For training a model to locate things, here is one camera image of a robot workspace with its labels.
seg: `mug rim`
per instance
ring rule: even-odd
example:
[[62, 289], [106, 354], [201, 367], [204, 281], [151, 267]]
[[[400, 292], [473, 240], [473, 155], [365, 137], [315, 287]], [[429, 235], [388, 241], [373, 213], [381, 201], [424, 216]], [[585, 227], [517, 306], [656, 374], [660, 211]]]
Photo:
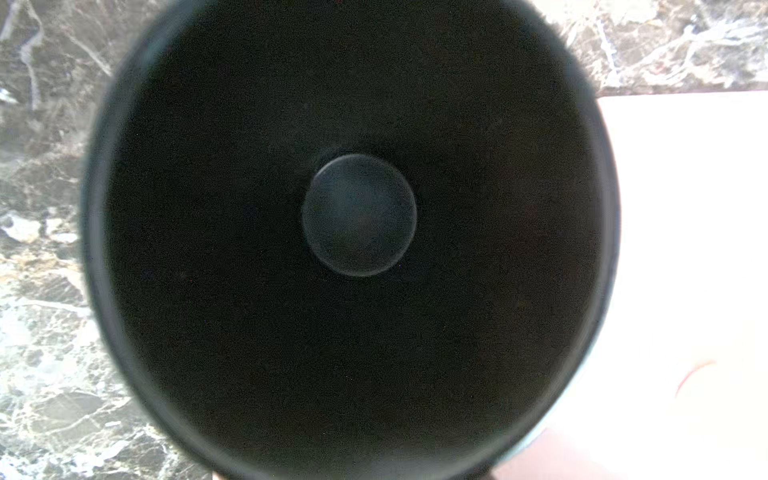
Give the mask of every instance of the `mug rim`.
[[[596, 184], [600, 196], [598, 201], [601, 207], [603, 236], [598, 275], [593, 284], [590, 303], [584, 314], [581, 329], [574, 337], [568, 358], [532, 408], [521, 415], [514, 424], [505, 427], [503, 445], [486, 446], [482, 453], [474, 455], [480, 457], [476, 461], [468, 459], [466, 468], [452, 476], [457, 480], [482, 475], [500, 460], [506, 460], [521, 451], [541, 431], [545, 416], [571, 384], [597, 340], [613, 290], [619, 254], [621, 212], [617, 173], [607, 130], [594, 92], [581, 66], [532, 6], [520, 0], [500, 2], [536, 31], [537, 42], [547, 47], [551, 60], [563, 74], [564, 84], [568, 86], [576, 104], [588, 140], [588, 150], [599, 176]], [[201, 435], [189, 422], [181, 418], [179, 412], [170, 406], [159, 388], [153, 384], [150, 375], [138, 361], [137, 353], [126, 340], [121, 312], [106, 264], [107, 239], [104, 232], [103, 206], [114, 163], [114, 147], [119, 141], [120, 132], [141, 87], [147, 80], [151, 66], [197, 16], [202, 15], [215, 3], [216, 0], [181, 0], [172, 5], [142, 34], [123, 60], [101, 105], [85, 156], [81, 194], [81, 252], [88, 297], [101, 331], [102, 341], [126, 383], [150, 417], [173, 442], [197, 461], [213, 467], [220, 474], [232, 478], [267, 480], [272, 477], [260, 470], [258, 465], [233, 457]]]

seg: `dark ceramic cup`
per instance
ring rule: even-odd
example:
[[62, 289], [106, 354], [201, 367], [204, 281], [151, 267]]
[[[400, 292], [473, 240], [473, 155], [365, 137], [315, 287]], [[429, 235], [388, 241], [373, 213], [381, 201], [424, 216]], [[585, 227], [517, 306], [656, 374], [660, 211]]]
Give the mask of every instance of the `dark ceramic cup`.
[[607, 308], [594, 95], [520, 2], [181, 2], [96, 123], [91, 301], [135, 394], [231, 478], [482, 475]]

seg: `white surface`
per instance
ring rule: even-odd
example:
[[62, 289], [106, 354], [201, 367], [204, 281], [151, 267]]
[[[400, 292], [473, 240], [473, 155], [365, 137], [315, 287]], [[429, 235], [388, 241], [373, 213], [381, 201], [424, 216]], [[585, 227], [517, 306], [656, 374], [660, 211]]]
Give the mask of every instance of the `white surface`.
[[[768, 92], [600, 106], [621, 188], [621, 256], [601, 338], [552, 425], [629, 478], [768, 478], [764, 431], [752, 432], [762, 443], [749, 454], [707, 451], [670, 414], [686, 372], [710, 359], [749, 391], [734, 411], [768, 399]], [[766, 409], [753, 409], [755, 425], [768, 425]]]

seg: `black mug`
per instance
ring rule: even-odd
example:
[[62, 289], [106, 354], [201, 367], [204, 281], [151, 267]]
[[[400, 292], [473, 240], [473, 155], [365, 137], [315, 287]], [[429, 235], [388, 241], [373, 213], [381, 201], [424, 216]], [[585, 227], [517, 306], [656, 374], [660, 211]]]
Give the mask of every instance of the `black mug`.
[[594, 342], [607, 134], [522, 2], [188, 0], [96, 123], [86, 277], [154, 419], [231, 478], [474, 478]]

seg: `marble countertop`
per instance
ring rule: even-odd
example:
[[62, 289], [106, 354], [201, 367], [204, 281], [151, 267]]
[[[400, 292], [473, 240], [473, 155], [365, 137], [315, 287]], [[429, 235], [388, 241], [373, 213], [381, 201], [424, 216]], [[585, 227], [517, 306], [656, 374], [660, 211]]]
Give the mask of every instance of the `marble countertop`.
[[[78, 259], [105, 86], [166, 0], [0, 4], [0, 477], [210, 478], [101, 345]], [[600, 96], [768, 88], [764, 0], [536, 0]]]

